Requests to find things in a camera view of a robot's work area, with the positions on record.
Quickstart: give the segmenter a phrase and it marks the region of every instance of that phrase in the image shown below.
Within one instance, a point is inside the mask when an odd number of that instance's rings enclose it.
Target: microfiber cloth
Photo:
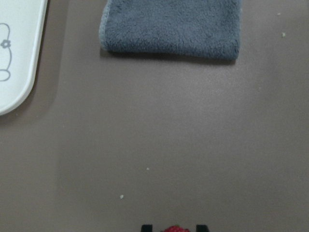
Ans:
[[[235,60],[241,0],[108,0],[99,29],[112,52]]]

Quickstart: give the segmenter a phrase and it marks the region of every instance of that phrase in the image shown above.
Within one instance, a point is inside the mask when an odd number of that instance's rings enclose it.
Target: flower outline drawing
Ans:
[[[7,81],[11,77],[9,71],[12,63],[10,33],[10,26],[0,23],[0,82]]]

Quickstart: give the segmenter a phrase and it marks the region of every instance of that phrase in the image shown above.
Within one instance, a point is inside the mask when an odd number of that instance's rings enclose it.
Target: gray towel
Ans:
[[[108,0],[99,29],[113,52],[235,60],[241,0]]]

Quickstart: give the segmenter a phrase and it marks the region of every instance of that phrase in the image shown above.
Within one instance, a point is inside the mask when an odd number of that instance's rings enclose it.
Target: black object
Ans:
[[[142,225],[140,232],[153,232],[153,226],[152,225]]]
[[[209,232],[206,225],[197,225],[197,232]]]
[[[152,225],[142,225],[140,232],[153,232]],[[197,225],[197,232],[210,232],[206,225]]]

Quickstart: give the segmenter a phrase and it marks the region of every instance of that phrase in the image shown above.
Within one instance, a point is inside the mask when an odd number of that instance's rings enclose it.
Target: strawberry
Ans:
[[[164,232],[190,232],[188,229],[183,229],[180,226],[171,226],[164,230]]]

